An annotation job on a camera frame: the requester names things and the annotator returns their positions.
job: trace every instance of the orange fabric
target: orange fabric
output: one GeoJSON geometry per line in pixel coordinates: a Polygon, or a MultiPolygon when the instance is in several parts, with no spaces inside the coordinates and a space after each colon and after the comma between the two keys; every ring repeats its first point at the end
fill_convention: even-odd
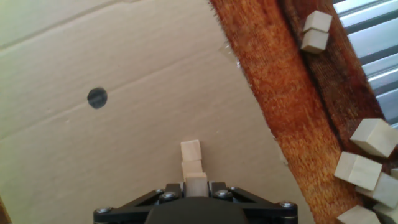
{"type": "Polygon", "coordinates": [[[276,0],[211,0],[317,223],[360,203],[334,178],[341,146],[276,0]]]}

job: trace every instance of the white cube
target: white cube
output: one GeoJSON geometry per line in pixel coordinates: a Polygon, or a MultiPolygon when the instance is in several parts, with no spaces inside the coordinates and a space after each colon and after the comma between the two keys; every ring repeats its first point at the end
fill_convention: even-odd
{"type": "Polygon", "coordinates": [[[310,30],[304,34],[301,49],[313,54],[319,54],[326,49],[329,34],[317,30],[310,30]]]}
{"type": "Polygon", "coordinates": [[[382,164],[365,157],[342,152],[335,177],[364,189],[374,190],[381,173],[382,164]]]}
{"type": "Polygon", "coordinates": [[[385,173],[380,174],[374,190],[355,187],[355,190],[365,196],[373,198],[390,208],[396,208],[398,203],[398,180],[385,173]]]}
{"type": "Polygon", "coordinates": [[[376,214],[362,206],[355,206],[337,219],[344,224],[380,224],[376,214]]]}
{"type": "Polygon", "coordinates": [[[351,141],[369,154],[389,157],[398,144],[398,130],[382,119],[363,119],[351,141]]]}
{"type": "Polygon", "coordinates": [[[311,13],[304,25],[304,32],[310,29],[316,29],[322,32],[329,32],[332,16],[320,11],[311,13]]]}
{"type": "Polygon", "coordinates": [[[380,220],[385,224],[398,224],[398,207],[390,208],[383,204],[377,204],[373,207],[380,220]]]}

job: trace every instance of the stacked wooden blocks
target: stacked wooden blocks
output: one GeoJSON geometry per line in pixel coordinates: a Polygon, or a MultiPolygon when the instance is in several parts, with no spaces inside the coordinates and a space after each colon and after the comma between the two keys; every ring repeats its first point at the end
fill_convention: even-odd
{"type": "Polygon", "coordinates": [[[319,54],[326,49],[332,16],[320,11],[311,13],[304,25],[304,39],[301,49],[319,54]]]}
{"type": "MultiPolygon", "coordinates": [[[[368,154],[389,157],[398,144],[398,131],[382,119],[364,119],[351,137],[351,140],[368,154]]],[[[392,169],[389,176],[381,172],[382,164],[365,157],[342,152],[335,177],[356,185],[355,190],[379,202],[373,210],[383,223],[398,224],[398,170],[392,169]]],[[[345,223],[380,223],[375,220],[372,211],[354,207],[338,219],[345,223]],[[358,222],[369,216],[368,222],[358,222]]]]}
{"type": "Polygon", "coordinates": [[[181,142],[182,174],[187,197],[208,197],[207,175],[201,166],[199,140],[181,142]]]}

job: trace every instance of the metal grate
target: metal grate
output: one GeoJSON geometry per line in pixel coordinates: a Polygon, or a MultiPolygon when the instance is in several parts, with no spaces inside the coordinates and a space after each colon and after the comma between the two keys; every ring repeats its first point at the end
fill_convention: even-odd
{"type": "Polygon", "coordinates": [[[398,129],[398,0],[334,4],[387,121],[398,129]]]}

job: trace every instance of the cardboard box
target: cardboard box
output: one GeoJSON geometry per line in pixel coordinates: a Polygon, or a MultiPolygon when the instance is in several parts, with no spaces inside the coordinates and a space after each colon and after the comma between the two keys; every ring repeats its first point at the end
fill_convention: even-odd
{"type": "Polygon", "coordinates": [[[314,223],[243,74],[219,51],[207,1],[84,0],[92,7],[77,16],[83,3],[64,2],[41,1],[8,26],[46,10],[51,22],[2,39],[0,195],[13,224],[91,223],[98,207],[180,182],[180,142],[193,139],[209,180],[296,202],[300,222],[314,223]],[[94,109],[97,87],[108,100],[94,109]]]}

